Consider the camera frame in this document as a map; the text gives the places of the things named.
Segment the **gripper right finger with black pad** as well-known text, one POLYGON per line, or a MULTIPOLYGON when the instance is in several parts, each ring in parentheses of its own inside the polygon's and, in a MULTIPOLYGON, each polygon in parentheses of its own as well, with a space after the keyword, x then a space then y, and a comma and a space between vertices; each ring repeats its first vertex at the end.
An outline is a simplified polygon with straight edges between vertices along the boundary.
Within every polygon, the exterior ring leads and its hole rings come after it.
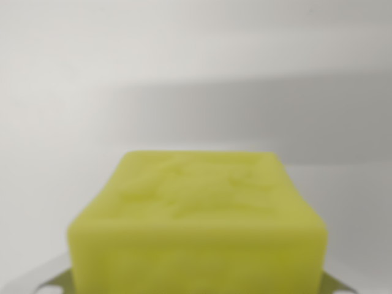
POLYGON ((320 294, 357 293, 351 286, 343 283, 327 272, 323 272, 320 294))

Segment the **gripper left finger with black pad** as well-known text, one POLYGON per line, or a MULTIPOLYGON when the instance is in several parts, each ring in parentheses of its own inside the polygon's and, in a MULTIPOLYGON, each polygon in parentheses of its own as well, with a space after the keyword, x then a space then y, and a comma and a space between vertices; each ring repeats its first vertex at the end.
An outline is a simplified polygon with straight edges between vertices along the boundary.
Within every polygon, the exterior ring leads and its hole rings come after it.
POLYGON ((71 269, 67 269, 40 285, 36 293, 76 293, 71 269))

